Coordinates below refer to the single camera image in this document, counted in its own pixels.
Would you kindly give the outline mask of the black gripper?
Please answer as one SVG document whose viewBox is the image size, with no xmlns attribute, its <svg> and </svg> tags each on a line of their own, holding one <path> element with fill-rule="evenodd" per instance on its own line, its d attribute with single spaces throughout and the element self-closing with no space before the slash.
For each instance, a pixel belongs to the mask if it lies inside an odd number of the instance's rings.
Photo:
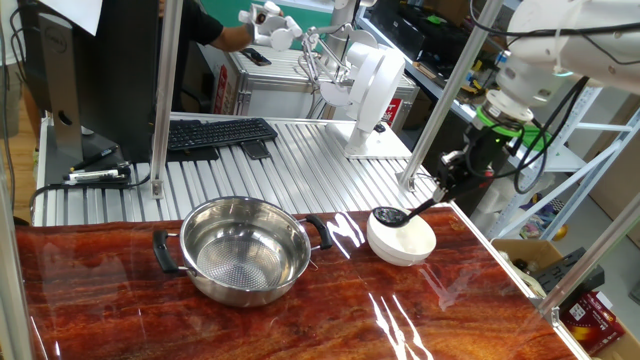
<svg viewBox="0 0 640 360">
<path fill-rule="evenodd" d="M 442 153 L 436 170 L 438 189 L 434 193 L 437 202 L 449 202 L 476 188 L 487 187 L 504 161 L 504 147 L 511 137 L 496 132 L 491 127 L 476 128 L 469 125 L 465 130 L 465 150 Z"/>
</svg>

